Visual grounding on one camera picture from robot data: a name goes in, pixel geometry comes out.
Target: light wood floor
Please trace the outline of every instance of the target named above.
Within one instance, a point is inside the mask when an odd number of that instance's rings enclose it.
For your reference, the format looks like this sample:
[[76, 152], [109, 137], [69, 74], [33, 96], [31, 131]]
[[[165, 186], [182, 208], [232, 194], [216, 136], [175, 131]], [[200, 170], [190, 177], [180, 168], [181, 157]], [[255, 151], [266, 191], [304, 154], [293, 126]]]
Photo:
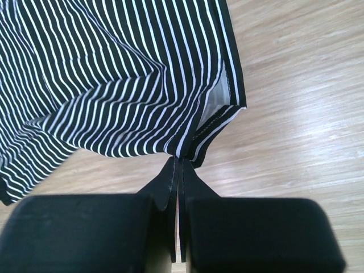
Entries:
[[[316, 200], [347, 272], [364, 272], [364, 3], [228, 3], [249, 108], [213, 142], [198, 174], [222, 196]], [[135, 192], [167, 158], [80, 150], [33, 193]], [[0, 205], [0, 226], [13, 208]]]

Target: skirt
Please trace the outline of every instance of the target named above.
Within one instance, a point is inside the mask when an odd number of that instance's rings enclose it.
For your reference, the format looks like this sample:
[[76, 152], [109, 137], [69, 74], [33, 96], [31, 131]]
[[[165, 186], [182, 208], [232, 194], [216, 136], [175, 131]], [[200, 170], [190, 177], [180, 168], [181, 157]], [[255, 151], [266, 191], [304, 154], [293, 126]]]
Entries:
[[0, 199], [79, 148], [199, 167], [246, 107], [225, 0], [0, 0]]

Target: black trim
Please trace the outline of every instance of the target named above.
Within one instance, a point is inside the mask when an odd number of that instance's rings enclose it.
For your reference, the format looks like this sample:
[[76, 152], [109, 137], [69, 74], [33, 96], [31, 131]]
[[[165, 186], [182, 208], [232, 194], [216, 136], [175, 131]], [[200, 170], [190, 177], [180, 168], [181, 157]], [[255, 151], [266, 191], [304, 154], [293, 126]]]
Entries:
[[6, 192], [6, 183], [3, 178], [0, 177], [0, 200], [4, 205], [9, 206], [13, 203], [10, 196]]
[[[220, 11], [222, 15], [223, 22], [220, 22], [220, 17], [217, 11], [216, 5], [214, 5], [214, 2], [218, 2], [220, 6]], [[228, 4], [226, 3], [226, 0], [214, 0], [211, 2], [211, 6], [214, 11], [215, 19], [220, 22], [218, 24], [218, 30], [219, 35], [221, 39], [221, 43], [224, 46], [223, 54], [224, 54], [224, 63], [225, 63], [225, 69], [226, 69], [226, 76], [229, 84], [229, 92], [230, 92], [230, 103], [232, 105], [239, 105], [241, 107], [246, 107], [246, 96], [245, 96], [245, 87], [244, 87], [244, 79], [243, 79], [243, 70], [241, 68], [240, 63], [240, 56], [239, 56], [239, 50], [237, 46], [237, 42], [235, 39], [233, 24], [230, 19], [230, 12]], [[227, 45], [225, 43], [224, 39], [224, 32], [226, 33], [227, 39], [229, 41], [229, 44]], [[231, 57], [233, 59], [233, 64], [229, 60], [229, 54], [228, 54], [228, 48], [230, 48]], [[232, 67], [235, 68], [234, 72], [237, 77], [237, 87], [238, 90], [235, 90], [234, 85], [234, 77], [233, 77], [233, 70]], [[239, 94], [239, 104], [237, 102], [236, 93]]]

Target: black and white striped fabric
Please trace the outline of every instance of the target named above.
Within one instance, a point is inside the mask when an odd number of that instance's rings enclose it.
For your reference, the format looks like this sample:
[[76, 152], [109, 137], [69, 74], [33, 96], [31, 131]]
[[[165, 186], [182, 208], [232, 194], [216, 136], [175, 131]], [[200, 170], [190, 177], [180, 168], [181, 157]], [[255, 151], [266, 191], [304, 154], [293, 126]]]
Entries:
[[78, 148], [204, 160], [246, 107], [225, 0], [0, 0], [0, 198]]

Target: stitching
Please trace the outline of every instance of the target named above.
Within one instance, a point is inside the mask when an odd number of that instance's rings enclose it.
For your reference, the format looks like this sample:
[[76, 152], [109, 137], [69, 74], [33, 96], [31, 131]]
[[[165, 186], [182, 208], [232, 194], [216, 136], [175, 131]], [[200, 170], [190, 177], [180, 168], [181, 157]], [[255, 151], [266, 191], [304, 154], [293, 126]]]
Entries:
[[175, 171], [176, 171], [176, 157], [173, 157], [173, 174], [172, 174], [172, 184], [175, 179]]
[[207, 129], [208, 128], [210, 128], [211, 127], [211, 125], [216, 121], [216, 120], [218, 120], [218, 119], [220, 119], [221, 117], [223, 116], [223, 114], [221, 114], [221, 115], [218, 115], [214, 120], [212, 120], [211, 122], [210, 122], [210, 124], [208, 124], [207, 125], [207, 127], [205, 127], [199, 134], [197, 134], [196, 136], [194, 136], [193, 138], [192, 138], [192, 140], [195, 140], [196, 138], [198, 138], [200, 135], [202, 135], [204, 132], [206, 132], [207, 131]]
[[227, 82], [227, 88], [229, 88], [229, 98], [230, 98], [230, 103], [232, 103], [231, 101], [231, 86], [230, 86], [230, 77], [228, 76], [228, 72], [226, 70], [226, 66], [224, 65], [225, 68], [225, 74], [226, 74], [226, 82]]

